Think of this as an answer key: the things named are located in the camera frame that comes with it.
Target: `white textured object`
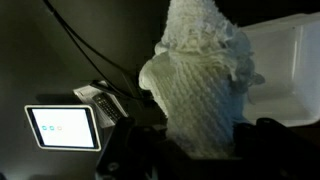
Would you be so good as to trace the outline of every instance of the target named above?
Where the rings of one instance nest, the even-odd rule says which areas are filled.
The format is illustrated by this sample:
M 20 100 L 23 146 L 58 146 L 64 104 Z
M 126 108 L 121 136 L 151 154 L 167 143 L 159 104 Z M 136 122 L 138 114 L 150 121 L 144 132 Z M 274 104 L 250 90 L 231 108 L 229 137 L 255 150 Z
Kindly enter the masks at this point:
M 171 0 L 155 52 L 139 81 L 168 117 L 168 137 L 192 158 L 230 157 L 254 76 L 246 35 L 212 0 Z

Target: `dark surface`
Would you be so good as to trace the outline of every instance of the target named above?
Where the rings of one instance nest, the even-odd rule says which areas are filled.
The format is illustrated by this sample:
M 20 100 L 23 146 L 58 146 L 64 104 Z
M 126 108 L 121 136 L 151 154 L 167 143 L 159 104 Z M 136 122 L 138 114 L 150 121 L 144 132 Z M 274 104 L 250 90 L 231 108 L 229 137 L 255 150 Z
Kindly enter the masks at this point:
M 153 55 L 153 47 L 165 27 L 168 2 L 52 0 L 85 40 L 133 73 L 139 72 Z M 320 11 L 311 1 L 218 0 L 217 4 L 240 26 Z M 8 179 L 92 179 L 99 153 L 40 150 L 23 107 L 74 102 L 70 96 L 72 89 L 101 77 L 85 61 L 41 0 L 0 0 L 0 16 L 0 171 Z M 92 53 L 89 55 L 119 88 L 130 91 L 129 87 L 134 86 L 134 82 L 127 83 L 101 59 Z M 129 109 L 145 124 L 162 122 L 160 111 L 146 109 L 135 102 Z M 295 131 L 320 145 L 318 127 L 296 128 Z

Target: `black cable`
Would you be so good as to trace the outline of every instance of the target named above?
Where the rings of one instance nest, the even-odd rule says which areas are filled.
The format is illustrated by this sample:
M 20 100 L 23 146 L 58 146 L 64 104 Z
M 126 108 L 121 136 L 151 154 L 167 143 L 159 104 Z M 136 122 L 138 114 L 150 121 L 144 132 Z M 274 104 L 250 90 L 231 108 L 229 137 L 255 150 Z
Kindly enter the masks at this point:
M 69 26 L 69 24 L 60 16 L 60 14 L 54 9 L 54 7 L 50 4 L 48 0 L 44 0 L 44 3 L 47 5 L 49 10 L 53 13 L 53 15 L 56 17 L 56 19 L 59 21 L 60 24 L 63 24 L 68 28 L 68 30 L 81 42 L 83 43 L 87 48 L 89 48 L 91 51 L 93 51 L 96 55 L 98 55 L 100 58 L 102 58 L 104 61 L 108 62 L 110 65 L 118 69 L 120 72 L 126 74 L 129 77 L 132 77 L 133 75 L 126 69 L 122 68 L 115 62 L 108 59 L 106 56 L 101 54 L 99 51 L 97 51 L 95 48 L 93 48 L 90 44 L 88 44 L 81 36 L 76 33 L 72 27 Z
M 88 60 L 88 62 L 92 65 L 92 67 L 104 78 L 104 80 L 106 81 L 106 83 L 113 89 L 108 89 L 108 93 L 113 94 L 115 96 L 123 96 L 126 98 L 130 98 L 130 99 L 134 99 L 134 100 L 148 100 L 148 99 L 144 99 L 144 98 L 137 98 L 137 97 L 133 97 L 128 95 L 128 93 L 123 92 L 122 90 L 118 89 L 110 80 L 108 80 L 108 78 L 100 71 L 100 69 L 93 63 L 93 61 L 90 59 L 90 57 L 86 54 L 86 52 L 81 48 L 81 46 L 78 44 L 78 42 L 75 40 L 75 38 L 73 37 L 73 30 L 69 29 L 71 28 L 69 25 L 67 25 L 67 23 L 62 19 L 62 17 L 56 12 L 56 10 L 53 8 L 53 6 L 49 3 L 48 0 L 44 0 L 45 4 L 48 6 L 49 10 L 53 13 L 53 15 L 55 16 L 55 18 L 57 19 L 57 21 L 59 22 L 59 24 L 63 27 L 63 29 L 66 31 L 66 33 L 68 34 L 68 36 L 70 37 L 70 39 L 72 40 L 72 42 L 76 45 L 76 47 L 79 49 L 79 51 L 83 54 L 83 56 Z

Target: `crocheted fabric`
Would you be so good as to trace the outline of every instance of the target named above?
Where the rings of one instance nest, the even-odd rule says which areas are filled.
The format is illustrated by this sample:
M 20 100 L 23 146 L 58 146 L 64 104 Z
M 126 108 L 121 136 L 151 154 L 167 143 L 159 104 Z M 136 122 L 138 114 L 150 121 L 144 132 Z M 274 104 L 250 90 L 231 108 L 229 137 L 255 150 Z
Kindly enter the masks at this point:
M 140 72 L 168 118 L 169 138 L 190 157 L 228 158 L 233 125 L 254 77 L 250 42 L 212 0 L 171 0 L 156 55 Z

